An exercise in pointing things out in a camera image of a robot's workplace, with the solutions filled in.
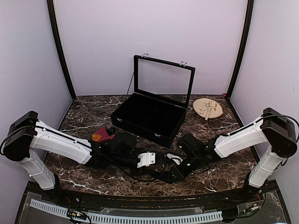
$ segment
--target black box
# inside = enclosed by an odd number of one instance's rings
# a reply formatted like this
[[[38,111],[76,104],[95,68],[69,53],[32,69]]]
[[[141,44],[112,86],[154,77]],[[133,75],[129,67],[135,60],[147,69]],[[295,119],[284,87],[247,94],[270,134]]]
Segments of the black box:
[[[138,87],[139,61],[151,61],[190,71],[185,102],[157,95]],[[112,124],[164,147],[170,147],[186,117],[195,68],[144,56],[134,56],[134,93],[111,115]]]

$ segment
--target open box lid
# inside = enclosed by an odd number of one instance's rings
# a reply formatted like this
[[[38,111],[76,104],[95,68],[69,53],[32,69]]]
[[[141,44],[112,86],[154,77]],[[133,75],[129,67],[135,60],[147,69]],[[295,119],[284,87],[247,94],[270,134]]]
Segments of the open box lid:
[[[134,92],[160,101],[187,108],[194,74],[195,68],[185,62],[168,62],[145,54],[134,56]],[[178,101],[168,95],[186,95],[186,98]]]

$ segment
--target open case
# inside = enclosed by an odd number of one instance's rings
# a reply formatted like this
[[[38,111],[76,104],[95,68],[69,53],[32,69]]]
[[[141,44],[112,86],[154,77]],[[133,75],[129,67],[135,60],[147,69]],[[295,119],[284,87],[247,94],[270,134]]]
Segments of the open case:
[[[185,120],[194,74],[184,62],[135,55],[134,93],[112,113],[112,124],[170,147]]]

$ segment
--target box lid frame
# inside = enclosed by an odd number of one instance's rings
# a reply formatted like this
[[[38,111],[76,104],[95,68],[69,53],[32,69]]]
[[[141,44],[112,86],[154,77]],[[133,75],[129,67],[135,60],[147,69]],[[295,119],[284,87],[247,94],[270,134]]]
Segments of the box lid frame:
[[[139,62],[139,60],[157,62],[157,63],[161,63],[161,64],[167,64],[167,65],[179,67],[182,69],[190,70],[191,74],[190,74],[190,81],[189,81],[186,102],[182,103],[182,102],[176,101],[174,99],[169,99],[169,98],[166,98],[166,97],[163,97],[163,96],[151,93],[151,92],[140,90],[138,87],[138,62]],[[194,75],[195,75],[195,68],[191,67],[191,66],[186,66],[183,63],[179,64],[179,63],[169,62],[169,61],[156,59],[156,58],[152,58],[152,57],[144,57],[144,56],[140,56],[140,55],[134,55],[134,92],[136,92],[136,93],[139,93],[139,94],[142,94],[142,95],[145,95],[145,96],[148,96],[148,97],[160,100],[160,101],[164,101],[166,103],[170,103],[170,104],[174,104],[174,105],[177,105],[180,107],[188,108],[192,85],[193,85],[193,80],[194,80]]]

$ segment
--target white plastic part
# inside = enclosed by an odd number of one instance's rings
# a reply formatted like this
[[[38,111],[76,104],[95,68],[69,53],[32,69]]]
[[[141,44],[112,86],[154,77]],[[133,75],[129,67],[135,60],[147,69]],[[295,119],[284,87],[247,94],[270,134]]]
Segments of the white plastic part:
[[[30,149],[29,154],[30,158],[25,158],[18,163],[27,171],[30,177],[36,180],[41,189],[53,189],[55,185],[54,174],[48,170],[34,150]]]
[[[181,164],[181,161],[183,161],[183,159],[177,155],[173,155],[173,154],[166,154],[168,159],[173,160],[177,165]]]
[[[42,121],[38,121],[36,125],[50,129],[67,138],[48,132],[46,129],[35,128],[37,136],[33,137],[30,147],[65,156],[81,164],[86,164],[91,158],[91,149],[78,143],[81,142],[90,147],[91,144],[87,140],[74,138],[63,132],[57,131],[50,126],[47,126]]]
[[[148,167],[150,164],[154,164],[156,162],[156,154],[155,153],[141,153],[138,155],[140,162],[137,164],[137,168],[146,166]]]
[[[284,159],[276,153],[271,152],[271,145],[269,145],[258,165],[251,171],[249,185],[256,188],[261,187]]]
[[[35,199],[31,199],[30,206],[47,213],[68,218],[67,208],[53,205],[46,202],[41,202]],[[222,212],[209,212],[204,214],[196,214],[190,216],[175,216],[175,217],[127,217],[127,216],[110,216],[102,215],[99,213],[88,212],[87,215],[90,217],[94,224],[199,224],[209,223],[223,220]]]
[[[260,128],[263,120],[259,121],[258,123],[253,123],[254,124],[252,126],[247,128],[242,127],[242,129],[244,129],[236,134],[229,134],[230,136],[220,136],[215,142],[215,152],[221,158],[225,158],[250,146],[268,142],[268,139]]]

